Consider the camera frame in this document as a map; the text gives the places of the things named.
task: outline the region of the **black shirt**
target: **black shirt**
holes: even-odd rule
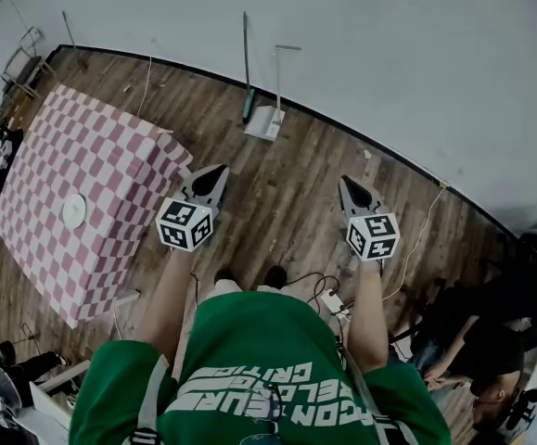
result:
[[[465,345],[449,367],[453,375],[472,379],[479,395],[498,375],[521,371],[524,349],[520,334],[491,319],[480,318],[464,336]]]

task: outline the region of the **wooden floor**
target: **wooden floor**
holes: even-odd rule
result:
[[[52,65],[59,80],[135,114],[145,89],[148,61],[101,53],[85,56],[88,71],[81,72],[75,52],[63,50],[56,55]],[[53,83],[43,81],[40,91],[46,94]],[[275,143],[246,136],[241,125],[244,101],[243,89],[152,64],[140,116],[174,131],[194,156],[192,170],[212,163],[226,163],[232,170],[220,225],[209,245],[198,251],[194,272],[200,279],[200,297],[210,291],[211,279],[225,265],[231,266],[244,288],[254,288],[271,265],[281,264],[289,278],[313,271],[335,275],[342,285],[341,297],[351,299],[357,261],[349,257],[339,232],[337,183],[342,174],[374,184],[398,216],[403,238],[384,274],[386,293],[394,291],[401,282],[406,255],[440,188],[400,161],[295,109],[288,109]],[[25,129],[29,123],[24,121]],[[365,157],[366,149],[370,159]],[[421,298],[432,292],[436,277],[450,282],[461,278],[466,286],[475,285],[480,281],[479,258],[501,257],[497,233],[467,203],[444,192],[408,263],[405,283]],[[168,255],[156,231],[149,229],[127,281],[128,287],[142,291],[142,297],[118,311],[124,338],[133,336]],[[296,295],[309,299],[314,282],[299,282],[294,287]],[[193,291],[194,283],[186,306],[184,337],[196,308]],[[405,327],[412,314],[402,293],[387,300],[385,308],[392,331]],[[0,341],[23,339],[23,323],[37,334],[41,350],[57,350],[73,360],[88,358],[98,346],[117,338],[111,314],[74,330],[67,327],[42,301],[0,241]],[[330,325],[338,329],[336,320]],[[18,351],[21,359],[36,353],[30,341],[18,344]],[[467,443],[473,436],[471,400],[469,392],[460,390],[443,410],[456,443]]]

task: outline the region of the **pink checkered tablecloth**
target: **pink checkered tablecloth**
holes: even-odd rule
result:
[[[59,84],[32,122],[0,197],[0,236],[74,327],[111,308],[157,200],[192,156],[167,131]],[[72,194],[86,201],[76,229]]]

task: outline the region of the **white plastic base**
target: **white plastic base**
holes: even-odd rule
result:
[[[280,126],[285,118],[285,113],[284,110],[280,111],[279,120],[276,108],[273,108],[272,106],[256,108],[244,134],[253,135],[254,137],[260,137],[264,140],[274,142],[278,137],[278,132],[280,131]]]

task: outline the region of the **person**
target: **person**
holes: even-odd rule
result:
[[[20,407],[31,407],[33,399],[29,383],[37,381],[39,377],[59,365],[67,366],[69,364],[70,361],[66,357],[49,351],[34,356],[26,362],[0,368],[0,401],[15,403]],[[52,389],[48,394],[54,395],[60,391],[65,391],[69,394],[76,392],[71,384],[67,382],[58,388]]]
[[[360,266],[346,371],[332,330],[309,305],[277,293],[283,270],[274,267],[258,291],[219,273],[196,312],[180,378],[171,378],[193,260],[174,250],[135,341],[96,352],[71,445],[451,443],[414,366],[387,366],[376,262]]]
[[[448,386],[471,383],[470,391],[477,397],[474,427],[493,430],[506,419],[516,396],[525,351],[537,347],[537,317],[532,327],[514,331],[502,323],[499,312],[468,315],[462,294],[456,288],[442,292],[433,312],[436,329],[431,331],[429,320],[419,331],[410,362],[423,374],[437,403],[451,390]]]

